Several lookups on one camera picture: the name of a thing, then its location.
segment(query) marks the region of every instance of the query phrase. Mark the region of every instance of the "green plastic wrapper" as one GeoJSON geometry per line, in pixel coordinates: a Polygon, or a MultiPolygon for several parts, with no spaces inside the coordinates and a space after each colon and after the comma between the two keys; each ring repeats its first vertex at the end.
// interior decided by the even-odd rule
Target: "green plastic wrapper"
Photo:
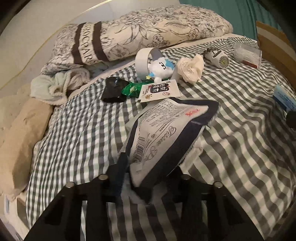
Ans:
{"type": "Polygon", "coordinates": [[[123,95],[129,96],[129,97],[139,97],[142,85],[152,84],[153,81],[146,81],[142,83],[129,83],[126,87],[123,88],[121,93],[123,95]]]}

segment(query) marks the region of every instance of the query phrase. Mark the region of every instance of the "floral pillowcase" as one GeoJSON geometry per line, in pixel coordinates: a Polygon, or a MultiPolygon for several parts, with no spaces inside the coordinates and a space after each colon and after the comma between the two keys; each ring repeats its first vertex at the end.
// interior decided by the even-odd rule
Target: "floral pillowcase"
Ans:
{"type": "Polygon", "coordinates": [[[187,4],[132,11],[114,21],[70,24],[57,37],[53,57],[41,74],[125,58],[142,48],[161,48],[232,31],[232,25],[215,12],[187,4]]]}

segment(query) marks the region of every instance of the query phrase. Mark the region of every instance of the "checkered bedsheet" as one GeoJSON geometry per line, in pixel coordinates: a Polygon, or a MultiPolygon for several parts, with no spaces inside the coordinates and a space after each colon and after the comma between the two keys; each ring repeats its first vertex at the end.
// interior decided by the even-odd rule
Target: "checkered bedsheet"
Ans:
{"type": "MultiPolygon", "coordinates": [[[[272,93],[276,84],[293,92],[269,62],[263,60],[261,70],[257,70],[235,61],[235,42],[257,46],[248,38],[227,38],[168,49],[163,55],[176,63],[181,57],[193,58],[214,46],[229,56],[229,68],[217,69],[205,62],[198,83],[181,81],[179,86],[187,97],[214,99],[221,105],[210,130],[203,132],[204,152],[189,174],[210,184],[221,181],[266,238],[293,200],[296,184],[295,133],[285,124],[283,111],[272,93]]],[[[136,81],[134,65],[113,76],[136,81]]],[[[89,182],[116,162],[127,137],[125,124],[144,106],[135,98],[105,103],[101,101],[104,86],[104,79],[98,79],[61,106],[52,117],[47,135],[35,146],[35,165],[27,193],[30,225],[66,182],[89,182]]],[[[118,203],[108,204],[113,240],[176,240],[178,206],[167,202],[134,204],[125,193],[118,203]]],[[[85,205],[81,215],[83,240],[85,205]]]]}

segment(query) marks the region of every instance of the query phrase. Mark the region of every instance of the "barcode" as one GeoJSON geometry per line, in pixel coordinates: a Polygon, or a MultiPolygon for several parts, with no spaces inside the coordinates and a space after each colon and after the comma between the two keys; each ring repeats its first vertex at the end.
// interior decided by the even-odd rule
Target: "barcode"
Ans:
{"type": "Polygon", "coordinates": [[[143,152],[144,152],[144,145],[145,145],[145,138],[143,137],[139,137],[137,146],[136,146],[136,150],[134,152],[133,155],[133,162],[134,163],[139,163],[142,161],[142,157],[143,157],[143,152]]]}

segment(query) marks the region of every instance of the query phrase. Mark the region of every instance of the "plush toy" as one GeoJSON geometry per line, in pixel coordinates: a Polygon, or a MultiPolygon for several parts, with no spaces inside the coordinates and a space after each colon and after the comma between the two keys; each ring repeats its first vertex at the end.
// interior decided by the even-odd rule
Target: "plush toy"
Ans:
{"type": "Polygon", "coordinates": [[[171,61],[161,57],[148,64],[150,74],[146,78],[148,80],[152,78],[155,83],[160,83],[162,80],[172,77],[174,68],[171,61]]]}

